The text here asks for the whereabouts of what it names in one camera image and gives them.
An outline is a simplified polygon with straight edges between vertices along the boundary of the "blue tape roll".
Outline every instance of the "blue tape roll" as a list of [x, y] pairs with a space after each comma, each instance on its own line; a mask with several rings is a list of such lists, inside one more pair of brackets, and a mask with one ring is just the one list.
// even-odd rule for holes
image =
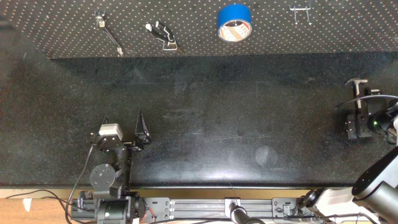
[[251, 33], [250, 9], [242, 4], [224, 7], [218, 13], [218, 36], [227, 42], [239, 42]]

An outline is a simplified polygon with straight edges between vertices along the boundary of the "black tabletop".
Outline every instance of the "black tabletop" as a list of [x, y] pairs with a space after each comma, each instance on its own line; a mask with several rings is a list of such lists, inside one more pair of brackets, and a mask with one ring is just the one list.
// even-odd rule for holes
[[[133, 187], [339, 187], [392, 148], [348, 140], [353, 77], [398, 94], [396, 53], [49, 60], [32, 51], [1, 84], [1, 187], [71, 187], [106, 115], [152, 145]], [[95, 151], [81, 180], [106, 156]]]

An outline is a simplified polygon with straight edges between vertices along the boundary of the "black pegboard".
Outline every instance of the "black pegboard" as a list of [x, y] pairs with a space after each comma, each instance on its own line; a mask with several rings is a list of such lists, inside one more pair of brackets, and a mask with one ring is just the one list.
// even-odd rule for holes
[[[238, 43], [217, 36], [217, 15], [230, 4], [245, 4], [252, 33]], [[289, 5], [305, 7], [297, 14]], [[125, 57], [180, 56], [162, 44], [145, 24], [169, 26], [187, 55], [247, 55], [398, 51], [398, 1], [241, 1], [241, 0], [0, 0], [0, 13], [49, 58], [117, 57], [115, 45], [95, 29], [94, 11], [106, 12], [106, 25]]]

